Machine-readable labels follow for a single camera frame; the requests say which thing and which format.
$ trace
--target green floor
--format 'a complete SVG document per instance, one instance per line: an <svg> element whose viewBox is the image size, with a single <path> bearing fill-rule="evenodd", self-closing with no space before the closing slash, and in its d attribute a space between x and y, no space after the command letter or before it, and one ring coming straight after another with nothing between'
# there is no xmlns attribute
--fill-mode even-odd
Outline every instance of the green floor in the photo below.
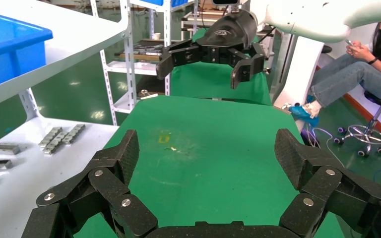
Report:
<svg viewBox="0 0 381 238"><path fill-rule="evenodd" d="M120 15L113 10L100 13L103 18L119 20ZM180 18L182 12L172 16L172 37L180 38ZM134 41L148 38L147 15L134 17ZM162 31L162 14L156 17L155 32ZM123 43L118 43L106 49L106 58L111 61L113 53L123 49ZM112 92L115 100L127 89L126 75L110 74ZM78 120L94 123L111 124L109 104L105 90L103 71L98 54L80 62L79 64L55 75L52 78L33 87L33 92L39 106L40 113L46 117ZM117 114L121 123L127 115ZM25 121L25 114L18 96L14 96L0 103L0 138ZM343 99L323 109L320 114L319 127L336 135L340 126L351 124L366 124L362 116ZM321 144L326 148L328 136L319 132ZM381 156L373 154L367 158L357 156L361 144L353 140L347 141L342 147L329 142L330 149L345 164L346 168L361 174L369 179L375 176L376 182L381 183Z"/></svg>

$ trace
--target woman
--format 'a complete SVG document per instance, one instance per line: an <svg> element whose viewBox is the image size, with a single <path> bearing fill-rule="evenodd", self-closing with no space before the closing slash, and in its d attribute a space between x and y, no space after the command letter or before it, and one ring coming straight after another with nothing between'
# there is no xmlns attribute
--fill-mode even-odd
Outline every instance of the woman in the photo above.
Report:
<svg viewBox="0 0 381 238"><path fill-rule="evenodd" d="M360 84L381 99L381 22L368 45L353 42L347 54L334 60L315 73L311 91L316 98L311 103L291 107L290 112L299 119L317 122L322 107L333 103Z"/></svg>

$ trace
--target green table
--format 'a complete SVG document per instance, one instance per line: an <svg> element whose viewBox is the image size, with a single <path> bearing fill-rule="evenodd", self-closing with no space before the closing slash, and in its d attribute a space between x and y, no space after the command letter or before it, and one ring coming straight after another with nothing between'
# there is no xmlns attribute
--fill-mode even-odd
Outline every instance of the green table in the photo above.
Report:
<svg viewBox="0 0 381 238"><path fill-rule="evenodd" d="M275 159L279 128L298 134L293 118L271 106L159 96L139 102L106 147L137 131L140 154L129 188L159 227L277 225L298 193ZM76 235L100 237L115 237L100 215ZM343 237L333 214L315 237Z"/></svg>
<svg viewBox="0 0 381 238"><path fill-rule="evenodd" d="M193 40L201 38L205 29L199 29ZM193 98L224 98L235 101L271 105L264 73L253 76L249 82L230 88L233 69L226 64L192 63L175 67L170 80L171 95Z"/></svg>

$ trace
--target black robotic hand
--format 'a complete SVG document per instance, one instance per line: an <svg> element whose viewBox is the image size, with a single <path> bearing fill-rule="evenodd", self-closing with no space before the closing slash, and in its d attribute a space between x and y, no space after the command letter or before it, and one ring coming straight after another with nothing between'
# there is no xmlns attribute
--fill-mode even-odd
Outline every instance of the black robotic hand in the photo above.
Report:
<svg viewBox="0 0 381 238"><path fill-rule="evenodd" d="M163 79L175 66L199 61L228 64L233 68L231 88L236 89L240 82L247 82L254 74L263 71L263 49L259 43L251 43L256 28L256 19L249 12L231 12L195 42L184 40L164 48L156 66L157 77Z"/></svg>

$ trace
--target white shelf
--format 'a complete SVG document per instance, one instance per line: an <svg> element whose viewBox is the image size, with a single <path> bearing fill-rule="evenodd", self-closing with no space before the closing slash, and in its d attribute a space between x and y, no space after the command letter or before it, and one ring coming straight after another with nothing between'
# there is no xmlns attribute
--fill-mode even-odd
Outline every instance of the white shelf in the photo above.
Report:
<svg viewBox="0 0 381 238"><path fill-rule="evenodd" d="M120 41L128 24L127 17L116 23L37 0L0 0L0 15L53 32L46 65L0 84L0 102Z"/></svg>
<svg viewBox="0 0 381 238"><path fill-rule="evenodd" d="M184 3L182 5L179 5L176 7L171 7L170 12L177 11L179 9L182 9L183 7L189 6L189 5L193 4L193 2L194 2L194 0L189 0L187 3ZM138 6L142 6L145 8L153 9L157 12L164 12L164 10L166 9L166 6L164 6L164 4L162 6L160 6L160 5L152 4L152 3L142 1L142 0L130 0L130 3L138 5Z"/></svg>
<svg viewBox="0 0 381 238"><path fill-rule="evenodd" d="M34 118L0 140L21 147L21 152L15 156L0 156L13 163L11 169L0 172L0 238L21 237L31 210L37 207L37 197L82 171L119 128L85 123L85 130L72 145L63 145L50 156L43 154L38 143L52 127L62 126L68 130L78 123Z"/></svg>
<svg viewBox="0 0 381 238"><path fill-rule="evenodd" d="M119 100L117 100L115 103L114 103L114 110L118 113L131 113L131 109L129 109L129 97L128 97L128 94L125 93L123 96L121 96L121 98L119 98Z"/></svg>
<svg viewBox="0 0 381 238"><path fill-rule="evenodd" d="M142 75L157 75L155 71L155 64L147 63L147 62L136 62L135 64L135 74ZM113 61L107 64L107 71L110 72L118 72L118 73L126 73L126 63L120 61Z"/></svg>

